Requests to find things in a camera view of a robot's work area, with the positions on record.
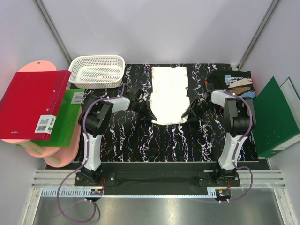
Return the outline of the white t shirt blue print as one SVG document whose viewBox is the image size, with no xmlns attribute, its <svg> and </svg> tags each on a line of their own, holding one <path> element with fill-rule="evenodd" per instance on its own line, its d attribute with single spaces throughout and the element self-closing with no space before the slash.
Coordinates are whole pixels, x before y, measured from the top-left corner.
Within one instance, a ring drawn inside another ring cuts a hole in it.
<svg viewBox="0 0 300 225">
<path fill-rule="evenodd" d="M 188 72 L 186 67 L 153 67 L 151 70 L 152 93 L 150 109 L 158 125 L 186 123 L 182 116 L 190 106 L 188 97 Z"/>
</svg>

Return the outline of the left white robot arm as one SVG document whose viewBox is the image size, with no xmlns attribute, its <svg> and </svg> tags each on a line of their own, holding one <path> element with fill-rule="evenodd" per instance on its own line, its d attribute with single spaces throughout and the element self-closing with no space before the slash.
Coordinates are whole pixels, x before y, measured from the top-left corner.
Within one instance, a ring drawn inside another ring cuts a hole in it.
<svg viewBox="0 0 300 225">
<path fill-rule="evenodd" d="M 84 159 L 80 172 L 90 185 L 95 186 L 104 180 L 101 177 L 100 148 L 112 113 L 131 110 L 138 113 L 141 120 L 157 120 L 150 109 L 150 104 L 143 97 L 142 89 L 130 88 L 124 84 L 119 96 L 97 97 L 91 95 L 84 103 L 78 119 L 84 137 Z"/>
</svg>

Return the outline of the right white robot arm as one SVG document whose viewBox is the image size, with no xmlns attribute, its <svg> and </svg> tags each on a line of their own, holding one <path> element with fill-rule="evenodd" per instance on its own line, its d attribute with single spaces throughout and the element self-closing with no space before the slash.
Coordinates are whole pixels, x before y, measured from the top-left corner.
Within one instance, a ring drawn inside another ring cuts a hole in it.
<svg viewBox="0 0 300 225">
<path fill-rule="evenodd" d="M 209 88 L 203 96 L 195 99 L 182 117 L 188 120 L 200 119 L 205 111 L 221 107 L 224 110 L 224 124 L 226 132 L 225 144 L 217 166 L 212 175 L 207 177 L 219 186 L 232 184 L 238 177 L 237 161 L 243 143 L 256 126 L 253 99 L 241 97 L 228 90 Z"/>
</svg>

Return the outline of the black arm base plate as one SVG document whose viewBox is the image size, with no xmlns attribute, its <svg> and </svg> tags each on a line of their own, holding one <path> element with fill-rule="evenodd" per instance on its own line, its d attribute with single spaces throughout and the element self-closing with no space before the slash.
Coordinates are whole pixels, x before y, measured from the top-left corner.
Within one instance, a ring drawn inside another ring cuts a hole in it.
<svg viewBox="0 0 300 225">
<path fill-rule="evenodd" d="M 208 187 L 239 187 L 240 178 L 215 162 L 103 162 L 96 172 L 76 175 L 75 186 L 100 185 L 107 197 L 199 196 L 208 194 Z"/>
</svg>

